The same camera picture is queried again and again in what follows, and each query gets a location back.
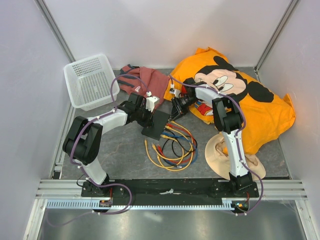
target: cable bundle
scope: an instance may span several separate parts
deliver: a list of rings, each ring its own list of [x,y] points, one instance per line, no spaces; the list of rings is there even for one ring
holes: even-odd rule
[[[150,161],[156,165],[159,168],[163,168],[166,169],[168,171],[171,172],[178,172],[178,171],[182,171],[184,169],[186,169],[187,167],[189,167],[191,164],[193,164],[197,158],[198,158],[198,149],[197,149],[197,141],[195,140],[195,138],[192,136],[192,134],[190,133],[190,131],[188,131],[185,127],[179,125],[178,123],[172,121],[171,123],[175,124],[172,125],[170,123],[168,123],[165,126],[165,131],[170,133],[166,133],[163,132],[161,137],[164,139],[167,139],[165,141],[165,143],[163,144],[162,148],[158,145],[156,146],[155,144],[152,143],[152,148],[156,153],[156,157],[157,160],[159,162],[159,164],[157,164],[156,162],[153,161],[153,159],[150,157],[149,151],[148,151],[148,142],[147,140],[144,140],[144,145],[145,145],[145,150],[146,150],[146,154],[148,156],[148,158],[150,159]],[[190,149],[187,150],[180,142],[179,140],[184,140],[187,141],[190,145]],[[166,157],[164,154],[164,148],[166,146],[166,144],[168,143],[168,141],[172,141],[171,142],[171,148],[172,148],[172,152],[173,154],[177,157],[177,158],[169,158]],[[181,151],[182,151],[182,155],[178,155],[175,150],[174,150],[174,142],[178,143],[181,147]],[[162,160],[167,163],[169,166],[165,166],[162,162]]]

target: cartoon eye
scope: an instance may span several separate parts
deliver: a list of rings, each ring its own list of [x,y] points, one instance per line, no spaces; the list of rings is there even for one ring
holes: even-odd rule
[[[216,80],[213,81],[213,85],[216,85],[218,87],[224,84],[227,80],[228,80],[227,76],[218,77]]]
[[[229,89],[232,89],[233,87],[234,87],[233,84],[231,84],[231,83],[226,83],[226,84],[223,85],[222,87],[219,87],[218,90],[219,90],[220,92],[226,92],[226,91],[228,91]]]

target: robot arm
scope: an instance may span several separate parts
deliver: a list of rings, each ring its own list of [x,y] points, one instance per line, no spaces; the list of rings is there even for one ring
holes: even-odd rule
[[[178,119],[185,115],[188,112],[189,106],[198,100],[212,103],[215,127],[218,131],[222,132],[228,150],[230,159],[230,182],[235,191],[251,186],[253,182],[252,175],[241,162],[241,159],[245,159],[242,131],[239,131],[242,127],[243,119],[237,106],[228,98],[222,97],[208,89],[210,86],[205,82],[195,83],[193,81],[185,83],[203,87],[186,87],[186,94],[183,97],[174,97],[171,100],[171,120]]]
[[[103,134],[108,131],[137,121],[144,128],[153,127],[153,111],[159,102],[155,96],[143,97],[132,93],[127,101],[124,101],[117,110],[110,111],[106,117],[98,117],[98,120],[89,125],[80,138],[73,154],[74,162],[80,164],[90,179],[98,185],[109,180],[108,174],[102,169],[98,161],[100,141]],[[81,129],[92,119],[78,116],[73,120],[71,128],[63,143],[63,151],[69,156]]]

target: blue cable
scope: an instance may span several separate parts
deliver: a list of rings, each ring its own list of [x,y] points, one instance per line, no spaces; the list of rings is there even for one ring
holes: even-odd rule
[[[189,143],[191,143],[191,144],[193,145],[194,149],[195,149],[195,157],[194,157],[194,159],[192,160],[192,162],[190,163],[190,165],[193,164],[193,163],[197,160],[197,158],[198,158],[198,149],[197,149],[196,146],[192,143],[192,141],[190,141],[190,140],[188,140],[188,139],[185,139],[183,136],[171,135],[171,134],[168,134],[168,133],[166,133],[166,132],[163,132],[162,134],[163,134],[163,135],[166,135],[166,136],[168,136],[168,137],[171,137],[171,138],[175,138],[175,139],[183,139],[183,140],[188,141]],[[168,161],[168,160],[166,160],[166,159],[164,159],[164,158],[163,158],[163,160],[164,160],[167,164],[169,164],[169,165],[171,165],[171,166],[177,166],[176,164],[174,164],[174,163],[172,163],[172,162],[170,162],[170,161]],[[179,166],[181,166],[181,167],[184,168],[185,166],[187,166],[187,164],[179,164]]]

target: white wall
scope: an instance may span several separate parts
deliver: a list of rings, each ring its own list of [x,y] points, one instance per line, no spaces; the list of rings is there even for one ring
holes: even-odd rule
[[[33,0],[0,1],[0,22],[0,239],[21,240],[70,102],[68,60]]]
[[[291,172],[304,183],[320,227],[320,1],[300,1],[259,76],[272,91],[289,93],[296,122],[280,136]]]
[[[290,0],[45,0],[77,60],[105,53],[111,66],[175,67],[212,47],[254,66]]]

